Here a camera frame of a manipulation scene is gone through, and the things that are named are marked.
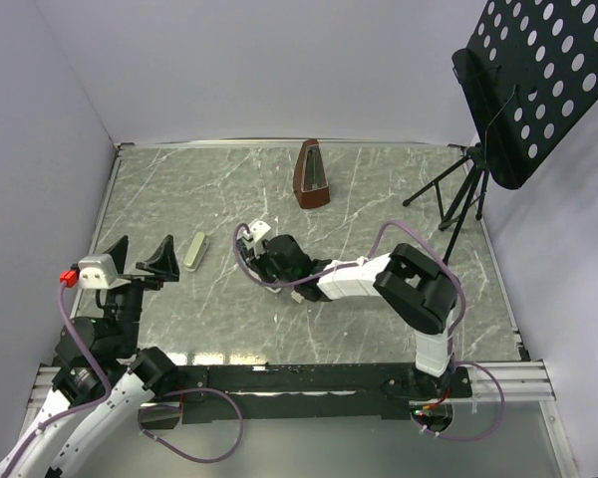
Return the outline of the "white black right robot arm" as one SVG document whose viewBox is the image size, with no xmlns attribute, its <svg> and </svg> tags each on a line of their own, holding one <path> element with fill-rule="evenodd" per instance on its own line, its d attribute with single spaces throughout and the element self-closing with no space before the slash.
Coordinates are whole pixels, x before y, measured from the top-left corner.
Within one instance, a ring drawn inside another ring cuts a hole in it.
<svg viewBox="0 0 598 478">
<path fill-rule="evenodd" d="M 298 302 L 383 299 L 415 331 L 417 389 L 437 396 L 449 386 L 449 326 L 458 291 L 440 265 L 415 247 L 401 243 L 389 254 L 344 262 L 312 259 L 287 234 L 267 239 L 242 233 L 236 247 L 255 279 L 271 291 L 287 284 Z"/>
</svg>

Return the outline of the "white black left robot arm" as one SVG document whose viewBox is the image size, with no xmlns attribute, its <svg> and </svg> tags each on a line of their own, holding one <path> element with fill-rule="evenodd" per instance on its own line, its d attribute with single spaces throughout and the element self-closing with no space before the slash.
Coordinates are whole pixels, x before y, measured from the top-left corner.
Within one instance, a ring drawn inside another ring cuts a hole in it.
<svg viewBox="0 0 598 478">
<path fill-rule="evenodd" d="M 174 239 L 166 235 L 134 274 L 125 271 L 128 248 L 122 236 L 60 275 L 60 367 L 38 414 L 0 461 L 0 477 L 72 477 L 127 416 L 175 392 L 176 365 L 157 347 L 138 347 L 145 292 L 179 279 Z"/>
</svg>

